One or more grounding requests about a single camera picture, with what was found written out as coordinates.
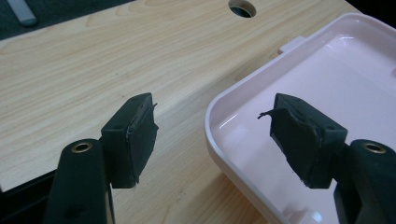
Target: pink plastic tray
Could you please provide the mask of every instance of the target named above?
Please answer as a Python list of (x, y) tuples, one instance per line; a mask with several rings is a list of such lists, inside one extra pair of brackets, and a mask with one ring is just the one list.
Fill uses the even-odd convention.
[(396, 148), (396, 30), (348, 13), (218, 95), (205, 115), (209, 153), (271, 222), (338, 223), (330, 189), (309, 189), (269, 136), (277, 92), (300, 97), (348, 129), (346, 142)]

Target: black plastic part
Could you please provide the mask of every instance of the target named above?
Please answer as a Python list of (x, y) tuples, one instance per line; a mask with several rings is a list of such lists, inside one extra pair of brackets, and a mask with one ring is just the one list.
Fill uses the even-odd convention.
[(272, 117), (270, 135), (293, 171), (311, 189), (327, 189), (332, 182), (332, 156), (342, 150), (347, 129), (307, 102), (276, 95), (274, 109), (259, 116)]
[(113, 189), (132, 188), (139, 182), (157, 136), (153, 110), (151, 93), (137, 95), (129, 99), (102, 129), (100, 141)]
[(345, 189), (337, 184), (333, 196), (340, 224), (355, 223), (361, 211), (361, 198), (356, 188)]
[(0, 196), (0, 223), (41, 223), (55, 171), (30, 180)]
[(348, 223), (396, 223), (396, 153), (369, 140), (355, 140), (346, 154), (361, 210)]
[(114, 223), (104, 153), (98, 140), (80, 140), (63, 150), (43, 223)]

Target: hole in table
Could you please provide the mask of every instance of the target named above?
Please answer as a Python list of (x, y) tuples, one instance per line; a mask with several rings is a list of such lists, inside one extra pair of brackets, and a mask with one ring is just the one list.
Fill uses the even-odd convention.
[(252, 18), (256, 15), (256, 8), (247, 0), (230, 0), (228, 7), (240, 17)]

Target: wood grain surface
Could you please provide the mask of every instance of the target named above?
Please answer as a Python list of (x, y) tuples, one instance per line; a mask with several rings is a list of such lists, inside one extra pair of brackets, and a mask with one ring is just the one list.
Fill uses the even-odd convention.
[(134, 189), (113, 191), (117, 223), (266, 223), (207, 153), (205, 110), (280, 46), (357, 11), (344, 0), (137, 0), (0, 41), (0, 185), (56, 169), (62, 149), (152, 92), (160, 130)]

